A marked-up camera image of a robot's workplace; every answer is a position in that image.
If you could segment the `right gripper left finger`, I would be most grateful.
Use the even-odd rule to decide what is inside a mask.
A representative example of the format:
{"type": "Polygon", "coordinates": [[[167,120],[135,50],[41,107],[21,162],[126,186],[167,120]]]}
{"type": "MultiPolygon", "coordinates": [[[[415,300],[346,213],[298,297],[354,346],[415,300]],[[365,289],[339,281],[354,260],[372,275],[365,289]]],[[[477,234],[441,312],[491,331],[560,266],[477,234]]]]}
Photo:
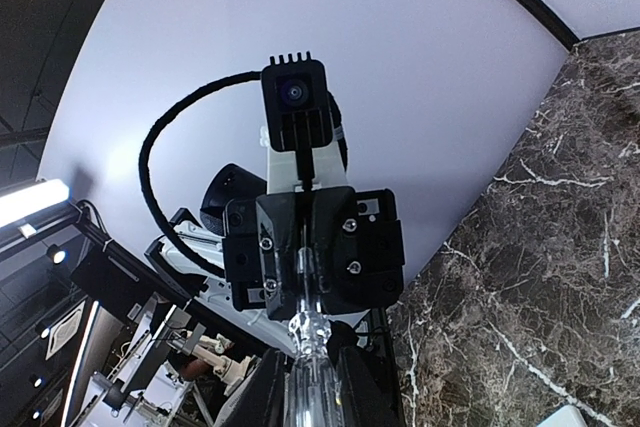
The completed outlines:
{"type": "Polygon", "coordinates": [[[235,426],[282,426],[286,355],[279,350],[265,352],[256,372],[243,391],[234,412],[235,426]]]}

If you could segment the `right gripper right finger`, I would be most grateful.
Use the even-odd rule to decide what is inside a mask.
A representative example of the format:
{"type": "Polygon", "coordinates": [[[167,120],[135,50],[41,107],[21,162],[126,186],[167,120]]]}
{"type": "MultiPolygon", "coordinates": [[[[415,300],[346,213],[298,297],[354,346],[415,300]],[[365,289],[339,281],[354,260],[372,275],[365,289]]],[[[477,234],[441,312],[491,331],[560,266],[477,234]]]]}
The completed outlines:
{"type": "Polygon", "coordinates": [[[355,347],[340,349],[337,369],[346,426],[395,425],[395,415],[355,347]]]}

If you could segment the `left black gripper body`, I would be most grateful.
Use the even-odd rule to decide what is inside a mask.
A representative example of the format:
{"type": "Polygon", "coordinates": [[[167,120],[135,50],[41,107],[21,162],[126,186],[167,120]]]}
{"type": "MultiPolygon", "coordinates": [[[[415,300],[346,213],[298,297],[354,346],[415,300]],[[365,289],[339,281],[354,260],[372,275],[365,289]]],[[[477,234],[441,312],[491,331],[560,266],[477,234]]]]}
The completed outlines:
{"type": "Polygon", "coordinates": [[[224,232],[225,277],[238,311],[291,319],[302,247],[313,251],[324,314],[387,308],[404,288],[402,227],[389,189],[340,186],[235,199],[225,207],[224,232]]]}

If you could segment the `white remote control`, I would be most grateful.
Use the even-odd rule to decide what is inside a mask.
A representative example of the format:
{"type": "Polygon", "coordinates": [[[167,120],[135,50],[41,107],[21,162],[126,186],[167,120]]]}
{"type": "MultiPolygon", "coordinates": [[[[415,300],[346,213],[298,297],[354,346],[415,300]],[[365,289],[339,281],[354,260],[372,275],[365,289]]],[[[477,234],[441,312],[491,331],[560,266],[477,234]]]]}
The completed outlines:
{"type": "Polygon", "coordinates": [[[565,405],[545,417],[538,427],[586,427],[580,410],[573,405],[565,405]]]}

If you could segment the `clear handle screwdriver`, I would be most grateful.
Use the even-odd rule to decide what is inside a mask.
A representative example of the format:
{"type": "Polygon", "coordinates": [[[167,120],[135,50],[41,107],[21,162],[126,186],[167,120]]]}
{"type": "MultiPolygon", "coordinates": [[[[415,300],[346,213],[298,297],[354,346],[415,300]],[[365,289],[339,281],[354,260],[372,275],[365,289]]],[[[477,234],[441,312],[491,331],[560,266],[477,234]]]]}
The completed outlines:
{"type": "Polygon", "coordinates": [[[287,389],[288,424],[342,426],[341,383],[327,348],[331,325],[322,312],[319,274],[309,247],[298,251],[296,286],[296,313],[289,321],[295,352],[287,389]]]}

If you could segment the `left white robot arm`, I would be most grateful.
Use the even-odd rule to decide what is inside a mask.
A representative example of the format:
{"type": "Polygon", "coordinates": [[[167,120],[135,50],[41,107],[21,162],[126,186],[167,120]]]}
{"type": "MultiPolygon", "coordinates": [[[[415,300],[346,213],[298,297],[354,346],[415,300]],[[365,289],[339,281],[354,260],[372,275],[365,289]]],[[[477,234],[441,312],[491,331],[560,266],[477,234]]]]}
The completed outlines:
{"type": "Polygon", "coordinates": [[[152,141],[139,158],[143,197],[166,239],[203,273],[226,280],[239,311],[262,309],[286,323],[294,347],[324,341],[329,320],[394,304],[403,289],[401,224],[389,190],[358,192],[346,182],[347,144],[331,94],[298,111],[267,108],[279,136],[269,176],[235,165],[211,184],[204,211],[220,220],[219,249],[191,248],[161,212],[151,188],[152,141]]]}

